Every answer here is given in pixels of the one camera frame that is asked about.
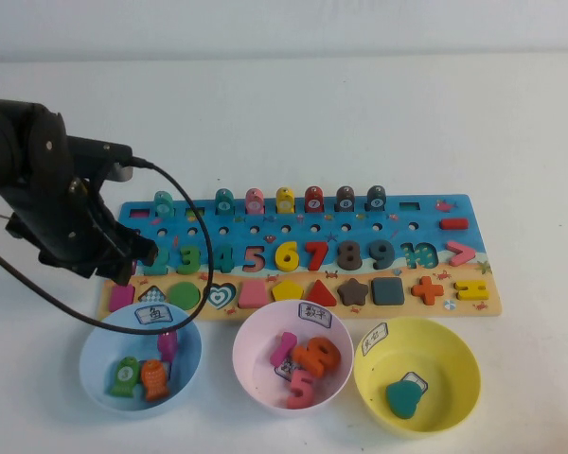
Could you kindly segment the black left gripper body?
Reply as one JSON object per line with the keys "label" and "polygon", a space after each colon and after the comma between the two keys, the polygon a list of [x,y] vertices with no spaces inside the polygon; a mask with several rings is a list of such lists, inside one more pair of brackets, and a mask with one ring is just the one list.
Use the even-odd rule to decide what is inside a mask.
{"label": "black left gripper body", "polygon": [[34,244],[46,265],[88,278],[97,260],[123,257],[115,244],[115,227],[122,225],[80,177],[56,192],[17,183],[5,189],[5,201],[14,212],[9,232]]}

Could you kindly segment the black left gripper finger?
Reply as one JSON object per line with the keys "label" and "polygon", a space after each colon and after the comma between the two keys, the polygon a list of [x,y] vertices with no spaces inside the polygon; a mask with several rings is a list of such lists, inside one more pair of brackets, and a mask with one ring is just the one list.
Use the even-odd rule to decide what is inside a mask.
{"label": "black left gripper finger", "polygon": [[141,261],[145,266],[153,265],[158,255],[158,247],[153,240],[126,226],[115,227],[115,244],[127,260]]}
{"label": "black left gripper finger", "polygon": [[119,286],[127,286],[133,274],[134,261],[130,257],[102,258],[94,263],[96,275]]}

